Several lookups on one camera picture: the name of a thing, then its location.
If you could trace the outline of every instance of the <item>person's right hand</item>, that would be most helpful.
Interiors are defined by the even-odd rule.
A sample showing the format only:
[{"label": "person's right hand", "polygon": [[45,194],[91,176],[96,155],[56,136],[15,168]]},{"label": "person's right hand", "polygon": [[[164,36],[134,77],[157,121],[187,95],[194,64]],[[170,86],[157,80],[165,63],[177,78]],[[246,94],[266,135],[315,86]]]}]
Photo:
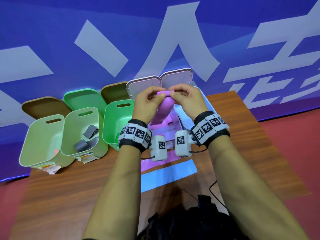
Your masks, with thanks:
[{"label": "person's right hand", "polygon": [[174,90],[174,92],[170,92],[170,96],[176,101],[176,104],[182,106],[183,111],[192,121],[202,112],[208,111],[205,100],[198,88],[182,83],[174,85],[168,90]]}]

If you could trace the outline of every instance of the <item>white lid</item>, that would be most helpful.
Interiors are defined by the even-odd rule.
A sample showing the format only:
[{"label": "white lid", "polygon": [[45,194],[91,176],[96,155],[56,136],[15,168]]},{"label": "white lid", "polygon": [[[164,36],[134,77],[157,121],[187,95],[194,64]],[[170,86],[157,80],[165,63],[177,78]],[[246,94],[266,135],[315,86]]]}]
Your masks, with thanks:
[{"label": "white lid", "polygon": [[135,100],[136,96],[150,86],[161,87],[161,79],[158,76],[148,76],[128,81],[126,89],[130,99]]},{"label": "white lid", "polygon": [[171,86],[185,83],[191,85],[193,79],[193,70],[191,68],[183,68],[170,72],[165,72],[160,76],[162,87],[168,90]]}]

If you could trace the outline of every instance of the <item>wristband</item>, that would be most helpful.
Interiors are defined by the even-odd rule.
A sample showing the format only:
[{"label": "wristband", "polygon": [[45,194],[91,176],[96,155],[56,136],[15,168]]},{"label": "wristband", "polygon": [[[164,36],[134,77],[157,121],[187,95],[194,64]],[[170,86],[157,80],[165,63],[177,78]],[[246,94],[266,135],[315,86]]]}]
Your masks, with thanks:
[{"label": "wristband", "polygon": [[197,145],[205,145],[207,148],[209,144],[219,136],[230,136],[228,131],[229,126],[220,117],[220,115],[205,111],[199,114],[194,119],[194,126],[191,128],[191,134],[197,141]]},{"label": "wristband", "polygon": [[150,147],[152,132],[148,130],[145,122],[137,119],[129,120],[122,128],[118,137],[119,148],[130,145],[144,152]]}]

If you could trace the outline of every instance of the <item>bright green bin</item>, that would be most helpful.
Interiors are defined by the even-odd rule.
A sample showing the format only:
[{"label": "bright green bin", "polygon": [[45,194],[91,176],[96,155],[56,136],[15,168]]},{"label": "bright green bin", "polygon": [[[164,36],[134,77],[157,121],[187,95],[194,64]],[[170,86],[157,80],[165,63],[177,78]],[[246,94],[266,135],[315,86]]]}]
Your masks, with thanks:
[{"label": "bright green bin", "polygon": [[62,168],[70,165],[74,158],[61,152],[63,124],[64,117],[60,114],[34,121],[23,143],[20,165],[38,169],[54,164]]},{"label": "bright green bin", "polygon": [[[81,140],[89,140],[83,135],[89,125],[94,125],[99,129],[99,133],[90,138],[92,140],[98,136],[98,143],[91,149],[78,152],[74,145]],[[86,153],[93,154],[98,158],[103,157],[107,153],[109,146],[102,139],[102,127],[103,119],[97,108],[88,107],[72,111],[66,116],[64,121],[61,152],[66,156],[74,158]]]},{"label": "bright green bin", "polygon": [[104,114],[103,140],[119,151],[118,137],[134,113],[134,100],[114,101],[107,105]]}]

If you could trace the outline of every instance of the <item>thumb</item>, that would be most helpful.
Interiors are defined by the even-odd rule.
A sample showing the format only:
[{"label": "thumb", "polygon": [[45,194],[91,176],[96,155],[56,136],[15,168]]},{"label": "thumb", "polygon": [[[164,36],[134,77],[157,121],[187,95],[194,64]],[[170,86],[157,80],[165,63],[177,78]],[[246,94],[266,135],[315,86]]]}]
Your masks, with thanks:
[{"label": "thumb", "polygon": [[183,99],[186,98],[186,96],[180,94],[179,92],[171,91],[169,94],[174,100],[178,101],[179,104],[181,104],[183,102]]},{"label": "thumb", "polygon": [[166,98],[166,94],[161,93],[159,96],[156,96],[156,98],[153,101],[157,106],[159,106],[165,98]]}]

